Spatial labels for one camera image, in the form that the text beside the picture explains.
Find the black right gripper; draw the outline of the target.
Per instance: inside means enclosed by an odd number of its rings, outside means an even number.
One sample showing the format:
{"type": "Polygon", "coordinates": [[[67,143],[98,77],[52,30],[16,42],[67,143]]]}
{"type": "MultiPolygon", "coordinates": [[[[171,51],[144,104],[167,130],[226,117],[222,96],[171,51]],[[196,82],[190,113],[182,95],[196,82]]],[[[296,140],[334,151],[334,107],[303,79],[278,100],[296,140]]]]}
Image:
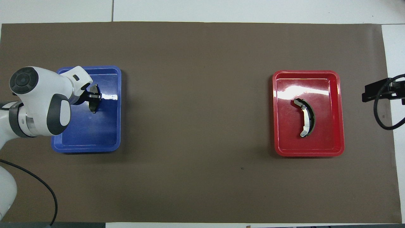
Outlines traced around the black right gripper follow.
{"type": "Polygon", "coordinates": [[[401,104],[405,105],[405,82],[393,81],[387,83],[392,78],[386,78],[382,81],[373,82],[364,86],[362,102],[366,103],[375,99],[377,92],[382,87],[380,99],[400,99],[401,104]]]}

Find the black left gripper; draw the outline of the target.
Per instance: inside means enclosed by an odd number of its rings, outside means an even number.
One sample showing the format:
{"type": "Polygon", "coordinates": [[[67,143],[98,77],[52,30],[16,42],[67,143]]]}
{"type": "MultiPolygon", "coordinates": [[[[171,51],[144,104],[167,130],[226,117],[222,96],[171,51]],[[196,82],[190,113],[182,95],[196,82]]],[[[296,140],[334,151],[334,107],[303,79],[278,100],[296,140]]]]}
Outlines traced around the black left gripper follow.
{"type": "Polygon", "coordinates": [[[101,101],[102,94],[97,84],[94,84],[94,94],[89,92],[87,90],[87,87],[81,88],[79,92],[81,92],[79,96],[72,95],[72,97],[70,98],[71,105],[81,105],[82,103],[89,100],[101,101]]]}

